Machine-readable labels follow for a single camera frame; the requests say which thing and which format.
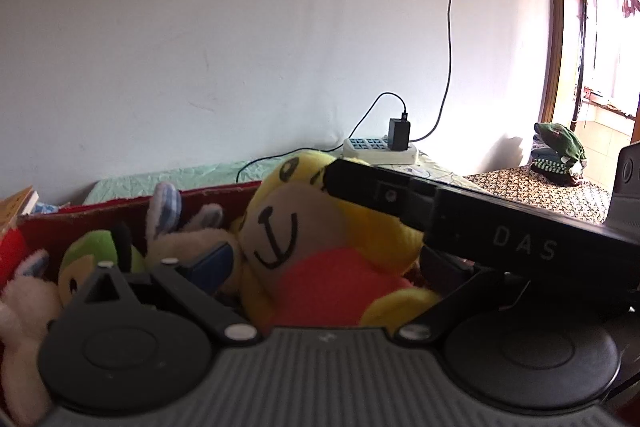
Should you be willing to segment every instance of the white power strip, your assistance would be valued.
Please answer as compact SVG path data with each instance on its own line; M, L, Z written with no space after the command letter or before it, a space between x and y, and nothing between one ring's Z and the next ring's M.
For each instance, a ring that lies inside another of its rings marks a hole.
M358 158L369 165L412 165L418 159L418 150L409 144L406 151L392 151L383 138L348 138L342 146L345 158Z

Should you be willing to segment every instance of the folded clothes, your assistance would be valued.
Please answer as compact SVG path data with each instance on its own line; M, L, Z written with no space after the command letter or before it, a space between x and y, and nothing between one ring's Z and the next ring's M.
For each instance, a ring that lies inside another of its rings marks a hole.
M584 182L584 147L573 131L559 123L537 123L531 148L531 170L552 183L575 186Z
M562 187L575 187L584 183L582 174L573 175L562 162L538 159L532 163L531 170Z

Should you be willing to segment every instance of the green plush toy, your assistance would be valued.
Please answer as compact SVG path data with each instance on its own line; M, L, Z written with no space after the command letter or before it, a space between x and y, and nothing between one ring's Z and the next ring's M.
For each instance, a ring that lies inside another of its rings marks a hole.
M66 305L98 263L108 261L121 272L142 272L145 262L131 244L131 234L124 223L111 230L93 230L66 249L58 272L58 292Z

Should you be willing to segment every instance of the bed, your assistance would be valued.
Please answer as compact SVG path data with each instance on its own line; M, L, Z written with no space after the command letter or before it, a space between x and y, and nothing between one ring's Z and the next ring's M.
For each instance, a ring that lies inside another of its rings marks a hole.
M249 166L240 174L240 183L262 180L286 156L270 160L263 160ZM230 185L236 182L236 174L246 162L218 163L194 168L174 169L171 171L149 172L133 176L118 176L98 181L91 190L84 204L102 203L103 201L121 198L137 198L153 194L156 184L161 181L171 182L180 190L191 188L215 187ZM382 166L400 172L407 172L420 178L437 180L458 187L482 190L474 182L458 176L449 169L434 162L426 154L420 153L418 161L413 165Z

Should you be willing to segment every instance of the doorway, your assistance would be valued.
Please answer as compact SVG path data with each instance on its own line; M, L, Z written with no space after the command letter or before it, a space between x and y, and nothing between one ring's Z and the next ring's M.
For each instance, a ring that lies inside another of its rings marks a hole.
M556 1L541 120L574 130L585 177L611 191L620 149L640 136L640 0Z
M585 147L585 177L613 189L618 154L631 143L640 95L640 1L584 0L582 89L574 132Z

